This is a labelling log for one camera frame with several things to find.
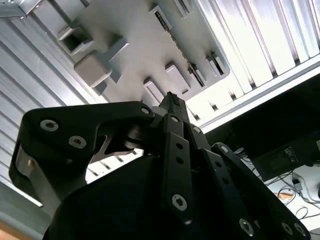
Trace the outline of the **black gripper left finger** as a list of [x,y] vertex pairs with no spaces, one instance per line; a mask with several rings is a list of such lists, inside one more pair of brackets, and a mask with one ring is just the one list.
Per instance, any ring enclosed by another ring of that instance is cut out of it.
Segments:
[[9,175],[51,213],[86,185],[88,165],[144,150],[160,161],[160,201],[183,224],[192,221],[189,120],[185,102],[168,92],[160,105],[140,101],[39,108],[21,120]]

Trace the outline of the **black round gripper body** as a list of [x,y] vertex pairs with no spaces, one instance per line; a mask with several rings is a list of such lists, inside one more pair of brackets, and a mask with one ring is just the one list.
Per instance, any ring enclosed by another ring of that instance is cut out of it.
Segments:
[[76,190],[57,209],[46,240],[235,240],[239,226],[228,220],[209,179],[191,173],[194,213],[180,222],[161,197],[163,163],[134,160]]

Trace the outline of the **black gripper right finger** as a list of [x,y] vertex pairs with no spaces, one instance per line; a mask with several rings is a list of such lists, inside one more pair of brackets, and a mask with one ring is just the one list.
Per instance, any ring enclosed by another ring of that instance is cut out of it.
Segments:
[[202,131],[191,124],[185,102],[177,98],[191,162],[199,167],[207,238],[213,240],[309,240],[298,218],[223,143],[210,146]]

